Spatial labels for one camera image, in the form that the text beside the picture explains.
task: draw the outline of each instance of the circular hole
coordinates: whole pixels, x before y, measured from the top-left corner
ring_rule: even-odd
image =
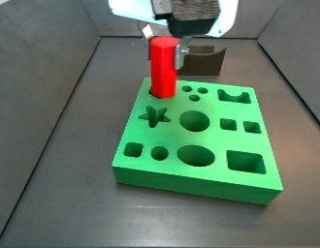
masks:
[[[207,167],[215,161],[211,150],[199,145],[186,145],[178,150],[179,159],[193,167]]]
[[[185,92],[190,92],[193,90],[193,88],[190,87],[190,86],[185,86],[183,88],[182,88],[182,91],[185,91]]]
[[[198,102],[201,100],[201,97],[198,95],[191,95],[189,97],[189,99],[193,101],[193,102]]]
[[[163,161],[168,157],[168,150],[163,146],[156,146],[151,150],[151,156],[155,160]]]
[[[181,115],[179,124],[191,132],[202,132],[210,126],[210,119],[205,113],[191,110]]]
[[[199,92],[201,94],[206,94],[206,93],[209,92],[209,89],[201,87],[201,88],[198,88],[198,92]]]

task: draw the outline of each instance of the gray wall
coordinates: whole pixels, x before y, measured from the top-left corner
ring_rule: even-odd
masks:
[[[79,0],[0,6],[0,234],[99,40]]]
[[[226,38],[257,38],[285,0],[239,0],[235,23]],[[138,21],[112,14],[107,0],[81,0],[102,36],[140,36]],[[167,28],[152,25],[156,35]]]
[[[286,0],[260,44],[320,121],[320,0]]]

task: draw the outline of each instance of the black table surface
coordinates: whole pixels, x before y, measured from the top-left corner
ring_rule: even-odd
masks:
[[[103,38],[1,247],[320,246],[320,126],[255,40],[226,47],[219,77],[257,90],[285,191],[270,206],[118,185],[111,162],[150,77],[140,38]]]

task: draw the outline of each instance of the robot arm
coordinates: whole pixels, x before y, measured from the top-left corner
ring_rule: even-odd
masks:
[[[108,0],[111,11],[118,16],[168,25],[174,36],[206,34],[218,38],[234,24],[238,0],[218,0],[218,7],[215,2],[211,0]],[[178,21],[193,21],[193,24],[189,22],[183,25]]]

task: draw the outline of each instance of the rectangular hole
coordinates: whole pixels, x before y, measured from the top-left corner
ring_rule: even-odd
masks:
[[[262,156],[257,153],[226,151],[227,167],[234,171],[266,174]]]
[[[124,156],[138,158],[143,151],[143,145],[140,143],[130,142],[124,147]]]

